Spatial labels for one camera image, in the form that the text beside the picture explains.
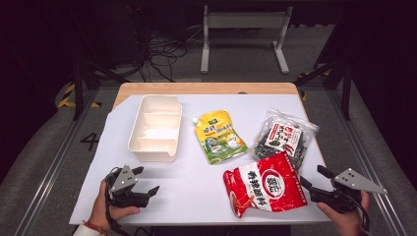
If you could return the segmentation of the black metal stand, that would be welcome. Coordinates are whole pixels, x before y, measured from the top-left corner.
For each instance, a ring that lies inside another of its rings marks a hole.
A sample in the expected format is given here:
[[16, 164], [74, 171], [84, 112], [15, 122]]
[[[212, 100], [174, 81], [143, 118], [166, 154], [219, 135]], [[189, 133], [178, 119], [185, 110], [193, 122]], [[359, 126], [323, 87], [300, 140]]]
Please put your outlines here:
[[325, 89], [334, 90], [339, 83], [342, 83], [341, 93], [341, 111], [346, 120], [350, 119], [349, 116], [349, 104], [350, 104], [350, 91], [351, 91], [351, 68], [350, 61], [348, 59], [338, 59], [334, 62], [326, 63], [320, 68], [308, 73], [301, 79], [297, 79], [293, 82], [296, 87], [302, 86], [312, 79], [318, 77], [324, 72], [329, 72], [327, 78], [323, 82]]
[[74, 62], [74, 85], [76, 100], [76, 112], [74, 115], [74, 121], [77, 121], [81, 117], [86, 107], [86, 103], [84, 102], [83, 85], [86, 85], [89, 89], [94, 90], [97, 90], [99, 87], [99, 79], [95, 74], [95, 71], [100, 72], [104, 76], [120, 84], [128, 83], [128, 80], [111, 72], [108, 69], [105, 69], [97, 63], [88, 60], [81, 52], [74, 52]]

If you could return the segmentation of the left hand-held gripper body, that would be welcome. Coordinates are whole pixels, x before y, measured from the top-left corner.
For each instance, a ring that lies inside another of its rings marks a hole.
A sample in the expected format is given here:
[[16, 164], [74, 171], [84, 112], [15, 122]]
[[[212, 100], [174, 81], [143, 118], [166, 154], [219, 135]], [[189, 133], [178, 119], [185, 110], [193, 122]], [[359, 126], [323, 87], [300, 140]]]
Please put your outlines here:
[[137, 175], [134, 175], [129, 165], [116, 167], [106, 176], [106, 203], [120, 208], [146, 207], [149, 203], [147, 193], [132, 191], [137, 182]]

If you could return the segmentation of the white divided plastic container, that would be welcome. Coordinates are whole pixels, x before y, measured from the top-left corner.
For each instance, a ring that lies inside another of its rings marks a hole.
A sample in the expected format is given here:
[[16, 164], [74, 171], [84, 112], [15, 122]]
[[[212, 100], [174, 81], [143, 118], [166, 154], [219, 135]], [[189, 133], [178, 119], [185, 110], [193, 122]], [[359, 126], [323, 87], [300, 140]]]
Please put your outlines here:
[[145, 95], [128, 142], [140, 161], [172, 162], [176, 159], [182, 105], [176, 95]]

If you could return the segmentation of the person's right hand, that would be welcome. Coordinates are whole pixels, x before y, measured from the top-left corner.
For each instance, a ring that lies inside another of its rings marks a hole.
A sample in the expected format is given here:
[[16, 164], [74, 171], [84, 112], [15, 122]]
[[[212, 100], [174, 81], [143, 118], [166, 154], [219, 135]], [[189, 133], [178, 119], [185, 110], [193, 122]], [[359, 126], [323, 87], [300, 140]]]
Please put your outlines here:
[[317, 207], [333, 222], [339, 236], [360, 236], [364, 219], [360, 209], [339, 213], [325, 203], [317, 203]]

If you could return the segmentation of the yellow spout pouch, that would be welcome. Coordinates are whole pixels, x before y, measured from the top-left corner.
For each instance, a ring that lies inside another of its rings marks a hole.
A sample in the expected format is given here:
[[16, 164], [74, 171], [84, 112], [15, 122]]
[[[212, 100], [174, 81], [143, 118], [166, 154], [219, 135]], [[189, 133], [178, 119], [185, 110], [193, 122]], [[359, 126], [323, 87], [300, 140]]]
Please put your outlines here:
[[227, 110], [208, 112], [194, 119], [195, 133], [210, 165], [247, 152]]

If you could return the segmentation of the person's left hand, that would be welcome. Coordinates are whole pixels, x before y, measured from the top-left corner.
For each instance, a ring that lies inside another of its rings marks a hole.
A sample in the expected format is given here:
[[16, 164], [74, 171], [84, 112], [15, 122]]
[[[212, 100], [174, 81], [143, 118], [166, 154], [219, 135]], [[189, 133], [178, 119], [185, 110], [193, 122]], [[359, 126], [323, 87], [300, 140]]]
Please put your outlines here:
[[127, 207], [116, 207], [116, 206], [106, 206], [106, 182], [102, 181], [100, 183], [98, 195], [94, 201], [91, 214], [87, 220], [88, 225], [91, 225], [93, 228], [100, 228], [103, 231], [108, 231], [110, 229], [110, 224], [106, 218], [106, 213], [109, 212], [110, 216], [119, 220], [123, 217], [139, 214], [141, 210], [135, 206]]

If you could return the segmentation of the aluminium floor rail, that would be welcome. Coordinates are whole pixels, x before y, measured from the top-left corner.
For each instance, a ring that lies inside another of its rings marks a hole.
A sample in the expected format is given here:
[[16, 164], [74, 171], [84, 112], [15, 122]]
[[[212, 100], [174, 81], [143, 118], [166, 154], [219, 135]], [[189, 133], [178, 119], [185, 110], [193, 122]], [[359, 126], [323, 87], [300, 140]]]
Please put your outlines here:
[[[327, 91], [328, 97], [338, 114], [343, 128], [345, 129], [350, 143], [355, 150], [356, 159], [365, 177], [369, 178], [376, 184], [382, 185], [380, 178], [377, 175], [375, 168], [373, 167], [368, 154], [362, 146], [360, 139], [350, 121], [348, 121], [341, 109], [341, 100], [338, 98], [337, 93], [334, 90]], [[405, 228], [403, 227], [393, 205], [390, 202], [388, 195], [374, 194], [374, 199], [387, 223], [387, 227], [392, 236], [407, 236]]]
[[32, 198], [25, 215], [22, 217], [19, 226], [17, 227], [13, 236], [28, 236], [37, 217], [39, 216], [48, 196], [51, 192], [56, 179], [62, 169], [62, 166], [68, 156], [68, 149], [73, 142], [74, 137], [80, 130], [82, 122], [84, 121], [93, 100], [97, 95], [97, 90], [87, 90], [84, 99], [82, 100], [83, 108], [81, 111], [76, 112], [77, 118], [71, 119], [70, 127], [64, 136], [60, 147], [56, 151], [54, 158], [48, 169], [45, 171], [45, 175], [39, 182], [34, 197]]

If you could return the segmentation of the white metal stand frame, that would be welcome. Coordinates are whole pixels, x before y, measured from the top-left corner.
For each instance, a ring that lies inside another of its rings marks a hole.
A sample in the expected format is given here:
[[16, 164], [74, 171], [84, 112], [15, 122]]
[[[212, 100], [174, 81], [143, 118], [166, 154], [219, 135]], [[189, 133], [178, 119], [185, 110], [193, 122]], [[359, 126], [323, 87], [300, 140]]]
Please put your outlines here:
[[209, 30], [210, 29], [279, 29], [277, 40], [271, 43], [279, 68], [283, 75], [289, 73], [289, 68], [282, 51], [292, 7], [279, 12], [211, 12], [209, 6], [204, 7], [201, 73], [209, 72]]

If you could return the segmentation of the red snack bag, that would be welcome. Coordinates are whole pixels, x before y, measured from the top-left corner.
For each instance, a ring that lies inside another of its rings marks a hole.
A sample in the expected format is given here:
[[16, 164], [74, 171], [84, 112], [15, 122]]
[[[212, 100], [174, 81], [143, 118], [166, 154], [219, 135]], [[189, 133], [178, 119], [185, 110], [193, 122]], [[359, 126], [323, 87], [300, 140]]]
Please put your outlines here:
[[297, 172], [284, 152], [226, 170], [223, 181], [237, 217], [250, 207], [281, 212], [307, 204]]

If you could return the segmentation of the yellow and black floor tape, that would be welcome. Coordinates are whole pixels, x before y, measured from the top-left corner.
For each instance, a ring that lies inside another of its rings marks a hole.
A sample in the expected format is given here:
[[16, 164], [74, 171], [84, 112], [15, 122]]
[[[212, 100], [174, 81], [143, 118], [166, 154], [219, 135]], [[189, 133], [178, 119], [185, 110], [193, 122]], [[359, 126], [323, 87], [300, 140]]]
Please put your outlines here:
[[77, 104], [75, 101], [70, 100], [71, 93], [75, 90], [75, 84], [70, 83], [68, 87], [65, 89], [65, 92], [58, 103], [59, 107], [76, 107]]
[[[307, 77], [309, 74], [310, 73], [301, 73], [301, 74], [299, 74], [297, 76], [297, 81]], [[329, 71], [323, 72], [323, 73], [318, 74], [318, 77], [326, 78], [328, 76], [328, 74], [329, 74]], [[301, 90], [300, 94], [301, 94], [302, 101], [307, 101], [307, 94], [303, 90]]]

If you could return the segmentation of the clear bag of dried seaweed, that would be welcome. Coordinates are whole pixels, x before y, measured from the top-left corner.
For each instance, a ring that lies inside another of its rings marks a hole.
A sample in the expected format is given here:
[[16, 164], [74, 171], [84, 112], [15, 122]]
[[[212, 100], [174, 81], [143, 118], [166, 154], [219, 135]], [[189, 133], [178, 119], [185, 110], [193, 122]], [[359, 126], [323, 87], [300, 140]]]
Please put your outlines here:
[[299, 170], [310, 142], [319, 129], [319, 126], [305, 119], [269, 109], [249, 154], [260, 160], [285, 152], [294, 168]]

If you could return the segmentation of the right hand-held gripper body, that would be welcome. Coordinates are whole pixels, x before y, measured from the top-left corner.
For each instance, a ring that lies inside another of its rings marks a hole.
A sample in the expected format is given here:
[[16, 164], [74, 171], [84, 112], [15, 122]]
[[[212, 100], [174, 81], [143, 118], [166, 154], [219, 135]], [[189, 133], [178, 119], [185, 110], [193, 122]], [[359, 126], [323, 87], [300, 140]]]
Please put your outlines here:
[[387, 194], [385, 188], [351, 168], [334, 174], [334, 178], [329, 180], [333, 186], [331, 192], [313, 186], [314, 192], [310, 193], [310, 198], [312, 202], [325, 203], [339, 213], [353, 211], [362, 201], [362, 191]]

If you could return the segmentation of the person's white sleeve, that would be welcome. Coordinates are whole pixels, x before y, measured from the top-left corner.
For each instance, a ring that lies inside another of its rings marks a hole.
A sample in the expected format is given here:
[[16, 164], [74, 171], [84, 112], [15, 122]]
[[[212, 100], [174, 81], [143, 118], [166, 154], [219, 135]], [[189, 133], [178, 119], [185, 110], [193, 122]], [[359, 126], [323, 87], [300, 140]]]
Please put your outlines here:
[[107, 233], [100, 228], [91, 228], [82, 224], [76, 229], [72, 236], [107, 236]]

